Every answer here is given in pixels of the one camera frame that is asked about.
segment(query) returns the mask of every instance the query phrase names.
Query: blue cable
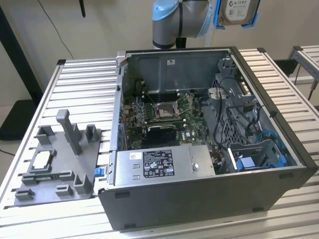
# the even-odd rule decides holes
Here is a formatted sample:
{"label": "blue cable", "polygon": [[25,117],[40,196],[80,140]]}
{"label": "blue cable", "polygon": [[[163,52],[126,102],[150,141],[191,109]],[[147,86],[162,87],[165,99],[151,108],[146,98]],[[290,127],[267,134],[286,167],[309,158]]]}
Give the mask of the blue cable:
{"label": "blue cable", "polygon": [[279,146],[280,146],[280,151],[282,151],[282,150],[283,150],[283,144],[282,144],[281,140],[279,140],[279,138],[277,137],[277,135],[276,135],[274,132],[270,131],[270,130],[264,130],[264,131],[262,131],[262,132],[257,136],[255,143],[258,143],[259,138],[260,138],[263,134],[265,134],[265,133],[270,133],[270,134],[272,134],[272,135],[276,138],[276,140],[278,141]]}

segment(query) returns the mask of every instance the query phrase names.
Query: aluminum table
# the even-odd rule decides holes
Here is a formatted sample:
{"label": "aluminum table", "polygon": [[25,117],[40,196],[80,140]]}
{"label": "aluminum table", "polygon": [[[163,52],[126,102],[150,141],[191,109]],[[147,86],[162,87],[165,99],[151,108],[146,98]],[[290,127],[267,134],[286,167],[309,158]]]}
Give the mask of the aluminum table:
{"label": "aluminum table", "polygon": [[[249,49],[241,54],[319,165],[318,112],[266,52]],[[38,144],[36,131],[48,124],[62,131],[55,120],[59,109],[67,108],[79,129],[93,123],[103,131],[97,164],[108,165],[116,78],[115,58],[59,62],[0,187],[0,238],[319,238],[319,173],[302,188],[285,193],[268,212],[135,231],[112,230],[97,197],[15,207],[15,190]],[[106,177],[96,180],[95,195],[105,183]]]}

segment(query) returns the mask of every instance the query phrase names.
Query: green circuit board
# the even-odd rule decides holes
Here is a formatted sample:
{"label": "green circuit board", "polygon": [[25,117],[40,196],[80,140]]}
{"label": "green circuit board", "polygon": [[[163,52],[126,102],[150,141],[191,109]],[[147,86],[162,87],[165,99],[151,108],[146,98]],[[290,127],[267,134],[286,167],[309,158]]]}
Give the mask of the green circuit board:
{"label": "green circuit board", "polygon": [[128,150],[147,148],[146,130],[150,126],[174,125],[177,128],[176,140],[152,145],[152,147],[179,146],[183,144],[212,145],[206,122],[200,109],[198,98],[191,93],[185,93],[175,102],[144,104],[144,117],[141,109],[132,105],[133,110],[127,111]]}

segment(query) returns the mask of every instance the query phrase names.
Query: black mat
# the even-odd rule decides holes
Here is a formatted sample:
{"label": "black mat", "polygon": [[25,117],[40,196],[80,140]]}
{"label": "black mat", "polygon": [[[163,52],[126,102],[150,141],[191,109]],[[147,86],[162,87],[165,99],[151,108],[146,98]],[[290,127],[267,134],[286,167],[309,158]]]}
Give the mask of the black mat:
{"label": "black mat", "polygon": [[35,113],[33,100],[15,102],[0,128],[0,140],[21,140]]}

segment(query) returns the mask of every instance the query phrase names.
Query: power supply label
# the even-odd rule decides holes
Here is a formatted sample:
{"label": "power supply label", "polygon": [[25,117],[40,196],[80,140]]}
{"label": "power supply label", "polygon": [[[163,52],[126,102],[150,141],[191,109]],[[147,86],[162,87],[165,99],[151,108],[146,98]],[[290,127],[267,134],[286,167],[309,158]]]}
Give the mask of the power supply label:
{"label": "power supply label", "polygon": [[171,150],[143,152],[143,172],[146,178],[174,175]]}

